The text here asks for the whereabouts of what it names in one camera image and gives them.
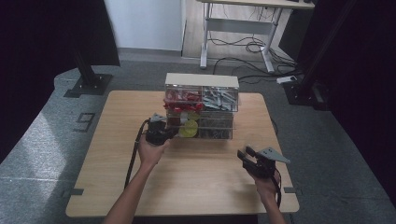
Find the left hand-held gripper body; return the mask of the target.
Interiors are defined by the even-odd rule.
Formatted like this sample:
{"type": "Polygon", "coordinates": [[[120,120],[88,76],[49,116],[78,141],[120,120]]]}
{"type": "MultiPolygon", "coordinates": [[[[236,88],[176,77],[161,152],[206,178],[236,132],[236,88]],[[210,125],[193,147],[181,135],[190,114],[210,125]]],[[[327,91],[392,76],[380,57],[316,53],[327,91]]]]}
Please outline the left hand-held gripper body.
{"type": "Polygon", "coordinates": [[[167,139],[166,130],[167,117],[154,113],[148,120],[148,130],[146,132],[146,140],[155,146],[163,145],[167,139]]]}

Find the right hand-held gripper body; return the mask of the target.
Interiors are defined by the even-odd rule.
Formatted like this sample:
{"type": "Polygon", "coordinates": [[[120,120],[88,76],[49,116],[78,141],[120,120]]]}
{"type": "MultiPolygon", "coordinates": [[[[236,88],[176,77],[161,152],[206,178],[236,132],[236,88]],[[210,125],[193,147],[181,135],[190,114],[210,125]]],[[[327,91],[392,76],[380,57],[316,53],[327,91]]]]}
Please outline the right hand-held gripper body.
{"type": "Polygon", "coordinates": [[[290,163],[290,160],[278,153],[272,147],[267,147],[257,152],[257,157],[251,157],[246,153],[250,162],[243,162],[243,167],[258,178],[270,178],[276,171],[276,162],[290,163]]]}

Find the clear drawer with discs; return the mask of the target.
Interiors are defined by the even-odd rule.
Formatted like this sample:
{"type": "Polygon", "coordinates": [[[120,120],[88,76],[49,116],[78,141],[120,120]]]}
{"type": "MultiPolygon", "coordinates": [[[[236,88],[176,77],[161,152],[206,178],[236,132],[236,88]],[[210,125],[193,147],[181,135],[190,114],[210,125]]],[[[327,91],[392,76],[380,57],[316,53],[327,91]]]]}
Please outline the clear drawer with discs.
{"type": "Polygon", "coordinates": [[[176,131],[178,137],[193,138],[198,134],[199,116],[192,112],[167,114],[167,126],[176,131]]]}

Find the clear drawer organizer white top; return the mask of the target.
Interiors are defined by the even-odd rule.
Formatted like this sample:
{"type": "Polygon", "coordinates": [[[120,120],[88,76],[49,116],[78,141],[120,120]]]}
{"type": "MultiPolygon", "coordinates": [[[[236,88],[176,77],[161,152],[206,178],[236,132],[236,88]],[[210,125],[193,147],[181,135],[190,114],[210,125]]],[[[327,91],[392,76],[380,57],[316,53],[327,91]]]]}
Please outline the clear drawer organizer white top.
{"type": "Polygon", "coordinates": [[[165,79],[164,108],[169,112],[228,112],[239,106],[237,77],[168,73],[165,79]]]}

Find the person's right hand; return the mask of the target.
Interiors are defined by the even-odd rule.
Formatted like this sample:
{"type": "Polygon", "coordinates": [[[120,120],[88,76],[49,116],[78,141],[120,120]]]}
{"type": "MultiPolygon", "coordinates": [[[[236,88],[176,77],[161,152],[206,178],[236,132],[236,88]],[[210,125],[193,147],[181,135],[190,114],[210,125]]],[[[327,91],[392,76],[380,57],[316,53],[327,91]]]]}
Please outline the person's right hand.
{"type": "Polygon", "coordinates": [[[273,179],[276,183],[273,182],[271,178],[258,178],[253,174],[249,174],[256,185],[256,189],[260,195],[261,201],[264,205],[268,204],[276,204],[276,187],[279,184],[280,176],[278,172],[274,173],[273,179]]]}

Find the person's left hand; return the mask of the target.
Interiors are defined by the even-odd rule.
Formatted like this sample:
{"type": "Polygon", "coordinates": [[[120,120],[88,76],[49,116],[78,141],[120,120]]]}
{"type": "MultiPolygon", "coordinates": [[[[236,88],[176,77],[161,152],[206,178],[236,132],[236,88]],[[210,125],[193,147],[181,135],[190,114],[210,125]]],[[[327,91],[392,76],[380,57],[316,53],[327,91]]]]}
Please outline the person's left hand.
{"type": "Polygon", "coordinates": [[[161,159],[162,154],[170,147],[170,141],[166,140],[163,145],[155,146],[146,140],[143,134],[139,140],[138,153],[140,167],[143,169],[152,169],[161,159]]]}

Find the large yellow disc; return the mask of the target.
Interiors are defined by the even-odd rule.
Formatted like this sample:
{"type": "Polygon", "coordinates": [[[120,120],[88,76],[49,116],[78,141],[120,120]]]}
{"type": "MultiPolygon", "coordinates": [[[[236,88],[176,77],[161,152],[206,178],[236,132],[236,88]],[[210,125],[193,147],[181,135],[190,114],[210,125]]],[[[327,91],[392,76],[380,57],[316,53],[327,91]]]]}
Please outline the large yellow disc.
{"type": "Polygon", "coordinates": [[[195,120],[187,120],[178,131],[181,137],[194,137],[198,132],[198,123],[195,120]]]}

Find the clear drawer with dark pieces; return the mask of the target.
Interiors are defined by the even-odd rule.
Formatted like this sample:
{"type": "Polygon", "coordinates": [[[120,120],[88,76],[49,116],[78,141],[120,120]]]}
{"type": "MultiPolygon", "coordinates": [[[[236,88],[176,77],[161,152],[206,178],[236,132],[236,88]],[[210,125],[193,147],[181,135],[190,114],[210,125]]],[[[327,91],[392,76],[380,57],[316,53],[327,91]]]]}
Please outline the clear drawer with dark pieces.
{"type": "Polygon", "coordinates": [[[198,136],[205,139],[232,139],[233,113],[203,112],[198,119],[198,136]]]}

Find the pile of dark pieces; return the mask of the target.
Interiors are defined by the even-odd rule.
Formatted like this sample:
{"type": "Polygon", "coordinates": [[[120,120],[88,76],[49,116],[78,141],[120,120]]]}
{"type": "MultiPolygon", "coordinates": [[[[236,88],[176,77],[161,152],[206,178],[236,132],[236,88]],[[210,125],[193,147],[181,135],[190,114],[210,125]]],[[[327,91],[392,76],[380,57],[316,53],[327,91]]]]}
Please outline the pile of dark pieces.
{"type": "Polygon", "coordinates": [[[205,139],[231,139],[233,122],[227,119],[201,119],[199,136],[205,139]]]}

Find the dark floor tape mark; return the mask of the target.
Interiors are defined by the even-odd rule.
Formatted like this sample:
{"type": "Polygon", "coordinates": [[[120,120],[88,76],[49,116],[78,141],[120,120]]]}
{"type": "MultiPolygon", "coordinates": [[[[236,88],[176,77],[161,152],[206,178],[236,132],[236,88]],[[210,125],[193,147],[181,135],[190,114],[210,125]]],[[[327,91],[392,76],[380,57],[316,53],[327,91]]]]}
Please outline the dark floor tape mark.
{"type": "Polygon", "coordinates": [[[77,126],[73,129],[74,132],[86,133],[94,120],[94,113],[80,113],[76,121],[77,126]]]}

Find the black stand with flat base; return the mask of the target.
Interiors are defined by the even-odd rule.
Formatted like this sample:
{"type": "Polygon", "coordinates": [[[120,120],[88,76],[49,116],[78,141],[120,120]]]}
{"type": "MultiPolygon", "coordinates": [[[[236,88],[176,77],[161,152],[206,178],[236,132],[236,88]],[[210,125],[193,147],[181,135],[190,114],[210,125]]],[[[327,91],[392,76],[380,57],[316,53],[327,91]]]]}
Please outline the black stand with flat base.
{"type": "Polygon", "coordinates": [[[66,91],[64,97],[79,98],[83,94],[103,95],[112,79],[112,75],[95,74],[92,67],[86,63],[86,60],[77,49],[73,53],[80,78],[72,89],[66,91]]]}

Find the black slanted stand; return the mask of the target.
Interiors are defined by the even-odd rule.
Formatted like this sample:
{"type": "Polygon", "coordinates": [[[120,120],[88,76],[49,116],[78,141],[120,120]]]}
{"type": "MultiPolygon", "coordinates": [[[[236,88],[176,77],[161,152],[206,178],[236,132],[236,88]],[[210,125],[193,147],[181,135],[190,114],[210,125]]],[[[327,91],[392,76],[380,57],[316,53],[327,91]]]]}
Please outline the black slanted stand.
{"type": "Polygon", "coordinates": [[[298,68],[301,81],[283,84],[290,105],[312,106],[316,110],[329,109],[329,90],[322,84],[326,57],[331,55],[343,23],[357,0],[318,0],[304,37],[298,68]]]}

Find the dark cabinet under desk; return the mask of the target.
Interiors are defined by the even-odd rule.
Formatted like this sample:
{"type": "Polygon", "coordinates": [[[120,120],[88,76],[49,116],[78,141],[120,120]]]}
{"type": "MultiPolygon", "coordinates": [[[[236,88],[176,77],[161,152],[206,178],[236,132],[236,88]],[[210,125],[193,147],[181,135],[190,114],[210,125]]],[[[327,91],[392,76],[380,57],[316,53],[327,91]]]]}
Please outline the dark cabinet under desk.
{"type": "Polygon", "coordinates": [[[298,59],[313,11],[293,9],[281,36],[279,47],[294,61],[298,59]]]}

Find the dark curtain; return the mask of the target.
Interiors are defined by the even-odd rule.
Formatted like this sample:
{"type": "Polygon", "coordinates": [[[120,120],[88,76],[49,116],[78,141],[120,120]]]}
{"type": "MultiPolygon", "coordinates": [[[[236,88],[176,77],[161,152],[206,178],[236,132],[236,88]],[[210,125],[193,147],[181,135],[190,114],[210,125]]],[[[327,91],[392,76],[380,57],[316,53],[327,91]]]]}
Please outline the dark curtain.
{"type": "Polygon", "coordinates": [[[0,0],[0,162],[78,56],[120,63],[105,0],[0,0]]]}
{"type": "Polygon", "coordinates": [[[326,60],[328,106],[396,206],[396,0],[357,0],[326,60]]]}

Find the white desk frame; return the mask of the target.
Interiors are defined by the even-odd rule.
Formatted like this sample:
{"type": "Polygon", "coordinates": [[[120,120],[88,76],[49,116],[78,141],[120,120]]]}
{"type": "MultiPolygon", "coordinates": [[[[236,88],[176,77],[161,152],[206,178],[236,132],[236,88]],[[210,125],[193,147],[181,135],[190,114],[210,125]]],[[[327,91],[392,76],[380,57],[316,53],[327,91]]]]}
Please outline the white desk frame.
{"type": "Polygon", "coordinates": [[[269,49],[273,42],[276,28],[282,11],[286,9],[313,10],[315,4],[311,0],[197,0],[204,4],[204,37],[201,46],[200,68],[207,66],[207,41],[208,32],[225,32],[238,34],[266,35],[267,42],[262,47],[262,58],[266,70],[274,73],[275,69],[271,62],[269,49]],[[275,10],[275,16],[270,22],[261,21],[240,21],[231,19],[218,19],[210,16],[210,9],[214,4],[250,6],[250,7],[271,7],[275,10]]]}

